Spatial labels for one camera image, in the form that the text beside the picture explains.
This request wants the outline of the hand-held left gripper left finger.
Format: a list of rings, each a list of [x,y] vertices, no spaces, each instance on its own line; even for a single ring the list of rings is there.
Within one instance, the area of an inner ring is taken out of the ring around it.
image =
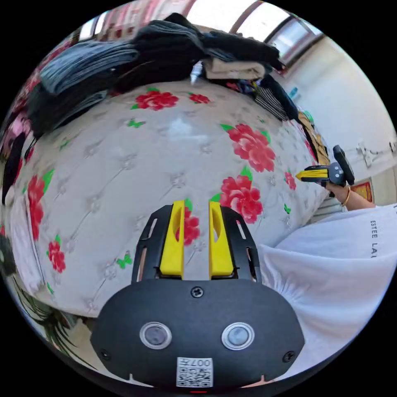
[[[160,273],[164,277],[183,278],[185,201],[175,201],[165,235]]]

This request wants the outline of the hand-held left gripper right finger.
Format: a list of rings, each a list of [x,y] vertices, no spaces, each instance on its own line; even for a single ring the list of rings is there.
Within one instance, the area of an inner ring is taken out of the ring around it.
[[[231,277],[234,265],[219,202],[209,202],[209,276]]]

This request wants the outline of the person's right hand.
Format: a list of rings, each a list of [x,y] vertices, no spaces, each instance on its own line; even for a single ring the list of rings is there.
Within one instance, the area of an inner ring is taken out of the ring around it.
[[[330,182],[326,182],[324,186],[323,185],[321,186],[324,187],[330,193],[330,195],[333,195],[341,203],[345,201],[348,195],[347,186],[342,187],[339,185],[332,184]]]

